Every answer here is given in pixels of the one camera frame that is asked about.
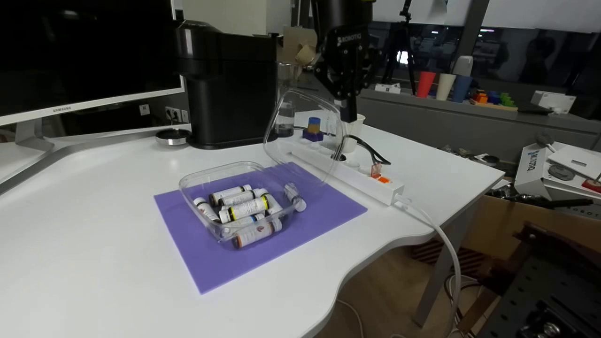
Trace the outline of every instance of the clear plastic tray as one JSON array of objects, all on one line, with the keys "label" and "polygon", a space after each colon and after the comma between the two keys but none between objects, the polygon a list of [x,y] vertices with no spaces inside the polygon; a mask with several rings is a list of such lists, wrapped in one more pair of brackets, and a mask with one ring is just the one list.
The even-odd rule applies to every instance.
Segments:
[{"label": "clear plastic tray", "polygon": [[[207,203],[211,203],[211,194],[222,192],[224,188],[237,188],[250,185],[252,188],[265,188],[269,196],[273,196],[279,205],[282,207],[279,213],[267,213],[260,216],[260,220],[250,222],[249,216],[241,220],[232,220],[224,224],[222,220],[211,220],[198,205],[196,201],[202,198]],[[237,162],[228,164],[220,168],[213,168],[207,171],[198,171],[181,181],[181,192],[188,203],[188,207],[194,211],[194,215],[200,218],[200,222],[207,228],[207,232],[220,243],[232,243],[235,248],[245,248],[254,243],[262,243],[264,239],[271,239],[282,232],[288,230],[292,224],[292,215],[305,209],[305,201],[299,196],[290,201],[286,196],[286,190],[296,188],[292,175],[284,171],[265,170],[260,164],[254,162]],[[269,235],[262,237],[262,241],[249,243],[249,235],[258,232],[258,228],[271,226]]]}]

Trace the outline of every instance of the floor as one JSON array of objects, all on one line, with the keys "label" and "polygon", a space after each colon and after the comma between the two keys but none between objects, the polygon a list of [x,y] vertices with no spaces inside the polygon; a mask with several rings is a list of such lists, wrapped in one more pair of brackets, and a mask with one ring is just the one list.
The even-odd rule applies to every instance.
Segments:
[{"label": "floor", "polygon": [[[438,295],[431,320],[423,329],[412,322],[433,271],[431,265],[410,260],[403,248],[393,250],[356,275],[342,288],[339,299],[361,314],[367,338],[446,337],[451,322],[451,303],[444,292]],[[465,312],[478,293],[478,288],[463,293]],[[318,338],[361,338],[358,318],[350,308],[337,305],[331,322]]]}]

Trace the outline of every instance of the computer monitor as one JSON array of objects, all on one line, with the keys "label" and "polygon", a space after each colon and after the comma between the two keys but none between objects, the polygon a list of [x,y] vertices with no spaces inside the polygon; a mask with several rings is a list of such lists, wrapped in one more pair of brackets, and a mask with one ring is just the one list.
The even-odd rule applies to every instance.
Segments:
[{"label": "computer monitor", "polygon": [[170,0],[4,0],[0,126],[179,94]]}]

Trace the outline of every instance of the white cable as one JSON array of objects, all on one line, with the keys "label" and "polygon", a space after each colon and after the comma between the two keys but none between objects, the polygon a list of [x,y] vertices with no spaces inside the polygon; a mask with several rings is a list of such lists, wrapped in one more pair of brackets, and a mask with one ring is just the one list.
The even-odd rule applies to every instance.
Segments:
[{"label": "white cable", "polygon": [[451,322],[450,322],[448,337],[453,337],[455,314],[459,310],[459,299],[463,295],[463,267],[459,263],[457,250],[455,250],[453,243],[450,241],[448,233],[436,222],[433,222],[429,218],[429,215],[423,209],[419,209],[412,200],[408,200],[403,205],[395,205],[395,207],[401,209],[403,213],[406,213],[408,216],[412,216],[414,220],[433,228],[438,233],[438,237],[444,241],[446,248],[450,250],[450,256],[453,260],[453,269],[455,269],[455,286],[453,286],[453,295],[451,295]]},{"label": "white cable", "polygon": [[337,301],[339,305],[342,305],[342,307],[346,307],[348,310],[352,310],[354,314],[356,314],[356,318],[358,318],[358,324],[359,324],[359,337],[361,338],[365,338],[365,331],[363,331],[363,320],[361,320],[361,314],[358,312],[358,308],[356,307],[352,307],[350,303],[346,303],[346,301]]}]

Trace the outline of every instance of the monitor stand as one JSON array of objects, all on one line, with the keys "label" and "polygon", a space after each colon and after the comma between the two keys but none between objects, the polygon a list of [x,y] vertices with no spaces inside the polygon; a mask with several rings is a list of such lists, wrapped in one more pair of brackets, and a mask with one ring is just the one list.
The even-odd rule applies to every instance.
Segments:
[{"label": "monitor stand", "polygon": [[127,143],[134,139],[155,138],[155,134],[157,130],[143,130],[143,132],[134,132],[125,136],[98,138],[87,143],[76,143],[76,145],[55,149],[55,145],[44,138],[42,119],[33,123],[21,123],[18,124],[16,143],[21,147],[44,151],[44,155],[33,166],[25,168],[18,175],[0,181],[0,196],[19,186],[21,183],[29,181],[31,177],[38,175],[40,171],[51,168],[59,160],[68,158],[70,155],[110,147],[117,143]]}]

